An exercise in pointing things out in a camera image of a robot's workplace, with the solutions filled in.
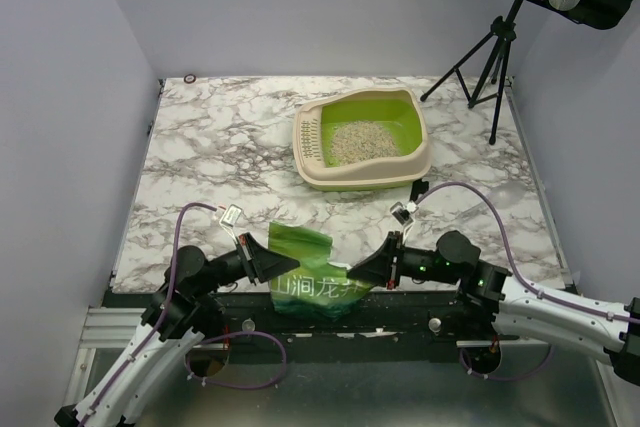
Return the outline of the clear plastic litter scoop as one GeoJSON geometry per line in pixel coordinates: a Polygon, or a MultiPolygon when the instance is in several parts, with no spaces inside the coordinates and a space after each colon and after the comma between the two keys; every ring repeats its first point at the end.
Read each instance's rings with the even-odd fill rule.
{"type": "MultiPolygon", "coordinates": [[[[505,182],[493,187],[487,194],[487,198],[496,209],[505,209],[517,204],[526,194],[526,185],[518,181],[505,182]]],[[[463,218],[470,218],[488,209],[484,201],[461,213],[463,218]]]]}

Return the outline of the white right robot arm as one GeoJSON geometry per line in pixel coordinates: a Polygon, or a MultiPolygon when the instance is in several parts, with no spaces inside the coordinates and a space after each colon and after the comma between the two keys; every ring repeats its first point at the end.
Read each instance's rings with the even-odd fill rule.
{"type": "Polygon", "coordinates": [[[639,301],[605,302],[518,280],[481,259],[481,251],[458,231],[443,234],[432,250],[408,247],[388,234],[372,255],[347,273],[350,280],[388,290],[402,278],[455,286],[454,300],[430,311],[434,337],[454,341],[527,337],[578,351],[609,365],[621,379],[639,382],[639,301]]]}

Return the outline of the green cat litter bag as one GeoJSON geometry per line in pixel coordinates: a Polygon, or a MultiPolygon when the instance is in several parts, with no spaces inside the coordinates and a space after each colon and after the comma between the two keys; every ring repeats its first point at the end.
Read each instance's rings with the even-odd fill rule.
{"type": "Polygon", "coordinates": [[[268,249],[299,266],[269,282],[274,310],[300,320],[336,321],[349,314],[373,286],[347,277],[350,266],[330,261],[333,239],[278,222],[269,224],[268,249]]]}

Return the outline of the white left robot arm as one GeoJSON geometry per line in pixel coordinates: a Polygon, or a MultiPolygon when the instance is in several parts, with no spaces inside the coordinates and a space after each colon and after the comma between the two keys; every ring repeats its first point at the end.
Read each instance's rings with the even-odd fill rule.
{"type": "Polygon", "coordinates": [[[186,354],[226,333],[223,307],[215,298],[219,288],[244,278],[266,283],[298,266],[298,260],[261,246],[249,233],[213,259],[193,245],[178,248],[126,348],[94,389],[77,404],[61,407],[54,422],[135,425],[186,354]]]}

